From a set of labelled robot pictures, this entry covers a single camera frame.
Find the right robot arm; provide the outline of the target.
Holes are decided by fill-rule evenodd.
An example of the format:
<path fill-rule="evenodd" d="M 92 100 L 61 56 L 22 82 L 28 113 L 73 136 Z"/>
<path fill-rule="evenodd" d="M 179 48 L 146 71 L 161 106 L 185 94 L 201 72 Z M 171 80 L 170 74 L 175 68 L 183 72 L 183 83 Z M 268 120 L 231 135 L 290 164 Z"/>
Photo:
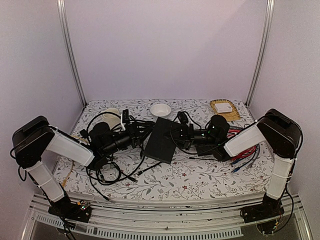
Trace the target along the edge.
<path fill-rule="evenodd" d="M 278 210 L 279 200 L 290 181 L 304 136 L 301 127 L 292 119 L 272 108 L 249 126 L 229 136 L 231 126 L 221 115 L 213 115 L 204 128 L 194 129 L 184 112 L 178 113 L 180 126 L 170 130 L 170 138 L 183 152 L 194 146 L 197 156 L 213 155 L 225 162 L 242 152 L 266 142 L 274 154 L 271 180 L 265 196 L 269 198 L 259 206 L 262 218 L 269 218 Z"/>

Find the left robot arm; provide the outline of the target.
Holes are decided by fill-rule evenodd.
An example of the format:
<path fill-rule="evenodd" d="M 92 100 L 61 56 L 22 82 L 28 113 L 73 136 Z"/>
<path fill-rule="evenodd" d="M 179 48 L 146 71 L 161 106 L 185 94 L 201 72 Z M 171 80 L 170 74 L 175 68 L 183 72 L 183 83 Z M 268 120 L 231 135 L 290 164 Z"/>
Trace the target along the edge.
<path fill-rule="evenodd" d="M 55 203 L 55 209 L 63 217 L 70 217 L 75 211 L 74 205 L 64 198 L 63 187 L 42 162 L 43 153 L 50 151 L 89 170 L 98 171 L 112 161 L 116 152 L 141 146 L 155 122 L 129 117 L 121 124 L 121 131 L 111 130 L 106 122 L 95 124 L 91 130 L 84 129 L 81 134 L 88 138 L 88 144 L 85 144 L 50 125 L 47 118 L 40 115 L 13 133 L 10 153 L 48 199 Z"/>

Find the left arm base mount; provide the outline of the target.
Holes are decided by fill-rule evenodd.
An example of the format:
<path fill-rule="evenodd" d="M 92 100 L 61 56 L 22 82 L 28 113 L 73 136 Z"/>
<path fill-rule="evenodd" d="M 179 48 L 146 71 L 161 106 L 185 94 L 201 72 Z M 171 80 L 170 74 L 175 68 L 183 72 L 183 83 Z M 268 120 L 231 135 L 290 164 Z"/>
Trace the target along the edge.
<path fill-rule="evenodd" d="M 49 203 L 49 214 L 61 217 L 63 219 L 69 219 L 83 223 L 88 223 L 90 220 L 92 208 L 83 200 L 81 200 L 80 204 L 78 204 L 71 202 L 68 196 L 64 196 L 56 202 L 49 200 Z"/>

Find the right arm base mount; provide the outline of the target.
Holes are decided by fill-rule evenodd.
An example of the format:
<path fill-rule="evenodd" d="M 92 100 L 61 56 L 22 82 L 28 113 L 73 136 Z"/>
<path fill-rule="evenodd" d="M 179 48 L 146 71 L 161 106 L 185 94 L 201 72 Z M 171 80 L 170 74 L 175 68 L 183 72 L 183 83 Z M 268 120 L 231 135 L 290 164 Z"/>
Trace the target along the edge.
<path fill-rule="evenodd" d="M 245 223 L 273 218 L 271 221 L 265 221 L 256 226 L 263 235 L 273 235 L 275 233 L 284 213 L 281 200 L 270 198 L 266 194 L 263 196 L 262 203 L 240 209 L 240 216 Z"/>

